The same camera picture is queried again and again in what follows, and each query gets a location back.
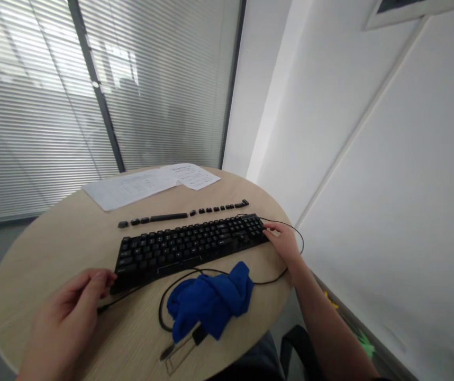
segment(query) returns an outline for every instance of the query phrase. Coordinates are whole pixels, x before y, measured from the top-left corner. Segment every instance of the window blinds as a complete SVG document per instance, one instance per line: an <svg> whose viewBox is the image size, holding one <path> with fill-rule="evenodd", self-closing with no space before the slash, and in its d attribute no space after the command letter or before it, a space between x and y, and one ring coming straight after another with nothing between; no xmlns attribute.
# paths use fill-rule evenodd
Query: window blinds
<svg viewBox="0 0 454 381"><path fill-rule="evenodd" d="M219 168L240 1L79 5L126 169Z"/></svg>
<svg viewBox="0 0 454 381"><path fill-rule="evenodd" d="M67 3L0 1L0 221L116 173Z"/></svg>

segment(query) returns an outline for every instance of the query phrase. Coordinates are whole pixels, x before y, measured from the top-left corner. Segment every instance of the black keyboard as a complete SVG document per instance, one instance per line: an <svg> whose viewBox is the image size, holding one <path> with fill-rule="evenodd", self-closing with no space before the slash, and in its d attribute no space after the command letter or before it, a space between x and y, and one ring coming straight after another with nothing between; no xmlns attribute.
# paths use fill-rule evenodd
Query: black keyboard
<svg viewBox="0 0 454 381"><path fill-rule="evenodd" d="M125 237L111 294L268 242L262 226L256 214L248 214Z"/></svg>

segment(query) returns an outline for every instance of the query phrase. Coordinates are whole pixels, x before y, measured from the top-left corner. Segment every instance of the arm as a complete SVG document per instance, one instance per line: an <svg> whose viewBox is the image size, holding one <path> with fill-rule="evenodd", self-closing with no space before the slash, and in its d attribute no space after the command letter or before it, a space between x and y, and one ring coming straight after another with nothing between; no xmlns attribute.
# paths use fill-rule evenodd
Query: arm
<svg viewBox="0 0 454 381"><path fill-rule="evenodd" d="M264 230L264 235L287 264L308 335L326 379L370 380L379 377L356 337L324 296L301 258L294 231L280 223L264 226L280 233L276 236Z"/></svg>
<svg viewBox="0 0 454 381"><path fill-rule="evenodd" d="M117 276L89 269L64 284L38 311L17 381L71 379L96 325L98 300Z"/></svg>

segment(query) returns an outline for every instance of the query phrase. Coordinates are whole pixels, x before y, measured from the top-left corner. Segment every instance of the light wood tabletop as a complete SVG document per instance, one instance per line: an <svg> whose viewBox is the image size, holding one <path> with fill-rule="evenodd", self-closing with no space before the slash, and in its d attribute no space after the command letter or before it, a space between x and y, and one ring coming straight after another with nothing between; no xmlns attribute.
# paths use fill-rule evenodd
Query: light wood tabletop
<svg viewBox="0 0 454 381"><path fill-rule="evenodd" d="M0 355L14 372L18 372L21 366L33 317L42 302L65 281L86 268L114 270L123 237L224 219L238 213L257 213L258 216L290 223L278 203L257 185L226 171L205 169L221 180L201 190L180 185L111 212L104 212L83 190L79 190L24 230L0 264ZM183 220L117 228L119 221L185 213L193 209L198 211L199 208L240 203L243 199L250 205L196 214ZM269 242L199 268L228 272L239 261L247 264L254 282L272 280L285 269ZM79 361L78 378L203 380L211 377L240 358L269 330L286 304L292 287L288 273L273 284L255 286L248 312L233 317L219 341L208 336L170 375L159 358L172 344L172 337L159 325L158 306L164 290L183 274L185 272L155 281L101 314L92 341ZM117 297L109 296L106 301ZM172 325L166 308L164 320L167 325Z"/></svg>

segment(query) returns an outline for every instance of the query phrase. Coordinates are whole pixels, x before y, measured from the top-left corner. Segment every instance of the blue microfiber towel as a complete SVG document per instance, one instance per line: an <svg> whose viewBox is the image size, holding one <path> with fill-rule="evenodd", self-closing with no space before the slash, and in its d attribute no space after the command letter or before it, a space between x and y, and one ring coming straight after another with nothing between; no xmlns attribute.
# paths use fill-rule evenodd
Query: blue microfiber towel
<svg viewBox="0 0 454 381"><path fill-rule="evenodd" d="M238 262L229 276L199 275L197 279L181 282L167 301L167 310L174 319L174 342L183 339L198 321L219 340L231 316L248 311L253 290L249 271L244 262Z"/></svg>

